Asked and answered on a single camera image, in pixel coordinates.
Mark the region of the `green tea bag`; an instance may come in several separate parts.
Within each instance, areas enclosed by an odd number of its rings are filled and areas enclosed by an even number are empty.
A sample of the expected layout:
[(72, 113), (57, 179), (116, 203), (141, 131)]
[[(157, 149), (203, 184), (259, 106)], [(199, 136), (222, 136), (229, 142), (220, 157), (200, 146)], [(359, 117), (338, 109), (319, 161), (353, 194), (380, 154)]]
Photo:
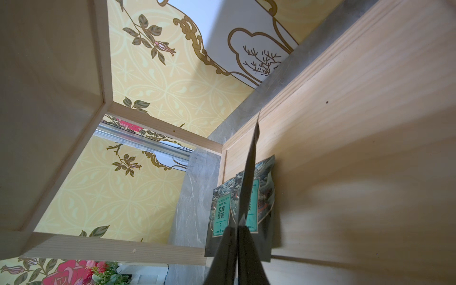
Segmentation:
[[(271, 260), (273, 239), (273, 208), (275, 203), (275, 186), (272, 170), (275, 156), (271, 156), (255, 165), (254, 181), (246, 220), (261, 261)], [(233, 226), (239, 214), (243, 172), (225, 182), (226, 191), (231, 195), (229, 225)]]
[(213, 191), (210, 207), (209, 226), (205, 244), (205, 256), (214, 257), (231, 219), (232, 194), (235, 187), (235, 178), (227, 180)]
[(249, 211), (249, 203), (251, 198), (251, 191), (254, 181), (255, 173), (255, 159), (256, 159), (256, 148), (257, 142), (260, 136), (260, 127), (258, 123), (259, 116), (257, 117), (254, 132), (252, 135), (252, 141), (249, 147), (247, 161), (243, 173), (241, 192), (239, 196), (239, 212), (237, 215), (237, 225), (244, 226), (247, 222), (247, 216)]

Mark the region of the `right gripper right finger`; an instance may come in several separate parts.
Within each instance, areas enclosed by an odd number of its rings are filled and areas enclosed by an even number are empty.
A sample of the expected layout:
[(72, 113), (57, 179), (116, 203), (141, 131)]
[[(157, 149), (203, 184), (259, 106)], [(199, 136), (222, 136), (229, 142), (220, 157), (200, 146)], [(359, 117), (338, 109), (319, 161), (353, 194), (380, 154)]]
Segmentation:
[(254, 240), (246, 226), (238, 227), (238, 284), (269, 285)]

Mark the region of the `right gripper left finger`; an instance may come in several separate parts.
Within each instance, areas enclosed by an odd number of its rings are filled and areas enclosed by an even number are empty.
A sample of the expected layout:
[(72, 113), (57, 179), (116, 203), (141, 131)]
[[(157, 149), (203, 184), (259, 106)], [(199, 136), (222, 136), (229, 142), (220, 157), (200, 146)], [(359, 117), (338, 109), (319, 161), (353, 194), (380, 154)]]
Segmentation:
[(204, 285), (233, 285), (238, 256), (237, 230), (225, 228)]

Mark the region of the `wooden two-tier shelf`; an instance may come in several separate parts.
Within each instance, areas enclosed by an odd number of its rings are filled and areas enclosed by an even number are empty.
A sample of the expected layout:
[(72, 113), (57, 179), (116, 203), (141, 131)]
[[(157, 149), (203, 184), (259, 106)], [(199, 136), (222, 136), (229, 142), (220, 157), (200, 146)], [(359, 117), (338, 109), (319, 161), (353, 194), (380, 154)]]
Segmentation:
[(454, 1), (2, 1), (1, 283), (202, 284), (255, 124), (272, 285), (456, 282)]

